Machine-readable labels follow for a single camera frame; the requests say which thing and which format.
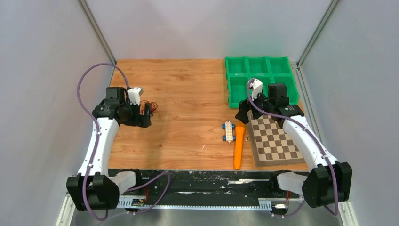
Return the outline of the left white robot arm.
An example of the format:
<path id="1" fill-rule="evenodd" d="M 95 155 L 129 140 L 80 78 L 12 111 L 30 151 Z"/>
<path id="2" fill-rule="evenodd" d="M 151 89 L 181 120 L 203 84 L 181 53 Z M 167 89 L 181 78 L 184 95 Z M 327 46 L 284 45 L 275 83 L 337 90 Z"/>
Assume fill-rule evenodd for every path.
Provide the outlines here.
<path id="1" fill-rule="evenodd" d="M 144 189 L 138 169 L 123 169 L 109 176 L 114 138 L 120 125 L 149 127 L 152 105 L 100 104 L 91 116 L 93 128 L 87 153 L 77 175 L 67 178 L 66 188 L 78 211 L 112 210 L 125 192 L 138 195 Z"/>

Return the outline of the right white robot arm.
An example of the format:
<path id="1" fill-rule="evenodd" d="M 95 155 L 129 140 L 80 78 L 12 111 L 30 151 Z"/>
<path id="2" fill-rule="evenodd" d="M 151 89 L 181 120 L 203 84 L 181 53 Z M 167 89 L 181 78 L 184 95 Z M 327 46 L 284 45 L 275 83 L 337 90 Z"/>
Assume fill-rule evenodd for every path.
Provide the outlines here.
<path id="1" fill-rule="evenodd" d="M 248 124 L 248 112 L 254 119 L 267 115 L 276 121 L 278 128 L 293 140 L 310 170 L 308 176 L 289 170 L 274 173 L 268 184 L 270 193 L 279 197 L 290 191 L 302 196 L 310 207 L 324 207 L 337 215 L 338 204 L 349 199 L 353 173 L 350 164 L 338 161 L 323 146 L 299 106 L 289 105 L 282 98 L 267 98 L 260 93 L 255 99 L 248 95 L 240 101 L 235 117 Z"/>

